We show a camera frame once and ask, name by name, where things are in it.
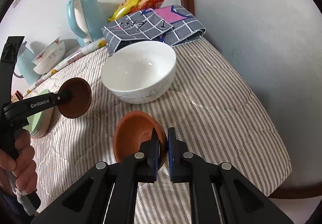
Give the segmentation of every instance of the white bowl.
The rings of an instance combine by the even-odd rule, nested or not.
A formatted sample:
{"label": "white bowl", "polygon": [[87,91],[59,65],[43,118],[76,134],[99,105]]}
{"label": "white bowl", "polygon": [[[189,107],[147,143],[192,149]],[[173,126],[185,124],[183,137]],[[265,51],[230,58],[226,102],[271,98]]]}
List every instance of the white bowl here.
{"label": "white bowl", "polygon": [[43,75],[49,72],[52,68],[54,68],[63,58],[65,54],[65,43],[59,43],[58,47],[54,49],[52,53],[50,53],[46,58],[44,58],[41,63],[39,63],[33,70]]}
{"label": "white bowl", "polygon": [[113,54],[101,70],[102,83],[119,99],[139,104],[153,101],[173,82],[175,51],[158,41],[130,44]]}
{"label": "white bowl", "polygon": [[41,63],[50,53],[52,53],[59,45],[59,37],[55,39],[48,47],[46,47],[41,53],[39,53],[34,59],[33,63],[38,65]]}

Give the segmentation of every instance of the yellow chip bag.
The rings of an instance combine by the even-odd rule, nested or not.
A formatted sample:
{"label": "yellow chip bag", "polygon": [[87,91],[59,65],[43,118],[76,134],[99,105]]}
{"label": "yellow chip bag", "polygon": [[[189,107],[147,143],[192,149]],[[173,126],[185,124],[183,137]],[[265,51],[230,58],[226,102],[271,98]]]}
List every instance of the yellow chip bag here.
{"label": "yellow chip bag", "polygon": [[114,21],[130,13],[131,7],[136,6],[141,0],[125,0],[118,9],[109,17],[108,21]]}

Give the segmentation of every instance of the brown clay dish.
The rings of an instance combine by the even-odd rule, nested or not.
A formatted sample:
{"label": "brown clay dish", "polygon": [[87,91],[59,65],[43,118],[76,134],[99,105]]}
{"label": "brown clay dish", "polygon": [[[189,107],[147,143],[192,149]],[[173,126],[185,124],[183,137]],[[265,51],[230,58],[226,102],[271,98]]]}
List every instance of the brown clay dish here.
{"label": "brown clay dish", "polygon": [[159,168],[164,163],[167,153],[167,138],[161,125],[143,111],[132,111],[118,123],[113,136],[113,151],[116,162],[136,153],[143,141],[150,140],[152,129],[155,128],[159,143]]}
{"label": "brown clay dish", "polygon": [[82,78],[72,78],[65,81],[58,92],[63,90],[70,90],[72,98],[57,105],[59,112],[70,119],[85,114],[92,102],[92,90],[88,82]]}

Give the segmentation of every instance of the light blue kettle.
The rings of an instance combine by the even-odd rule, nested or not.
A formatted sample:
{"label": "light blue kettle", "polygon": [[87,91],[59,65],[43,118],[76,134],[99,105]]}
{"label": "light blue kettle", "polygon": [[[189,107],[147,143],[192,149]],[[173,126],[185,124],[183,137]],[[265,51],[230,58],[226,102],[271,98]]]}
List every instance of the light blue kettle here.
{"label": "light blue kettle", "polygon": [[13,73],[17,78],[25,78],[28,85],[35,83],[41,75],[34,72],[33,68],[36,66],[32,63],[35,55],[26,47],[26,41],[20,46],[17,56],[16,66],[20,71],[21,75]]}
{"label": "light blue kettle", "polygon": [[103,37],[101,29],[107,24],[107,17],[97,0],[70,0],[67,3],[67,17],[80,46]]}

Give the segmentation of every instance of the table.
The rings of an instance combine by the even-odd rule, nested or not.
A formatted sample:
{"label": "table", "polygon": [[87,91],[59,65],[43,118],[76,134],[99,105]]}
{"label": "table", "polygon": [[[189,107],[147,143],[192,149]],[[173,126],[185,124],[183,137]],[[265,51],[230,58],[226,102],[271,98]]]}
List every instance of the table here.
{"label": "table", "polygon": [[[80,77],[92,89],[92,104],[80,118],[54,109],[47,134],[33,139],[41,198],[46,208],[96,162],[115,163],[112,136],[120,119],[132,110],[155,118],[207,162],[227,161],[270,195],[289,176],[289,155],[265,109],[233,67],[204,38],[174,47],[177,72],[171,88],[146,104],[114,97],[100,80],[107,60],[100,48],[60,70],[28,96],[44,89],[57,92],[66,80]],[[154,184],[139,184],[135,223],[189,223],[188,184],[173,184],[166,162]]]}

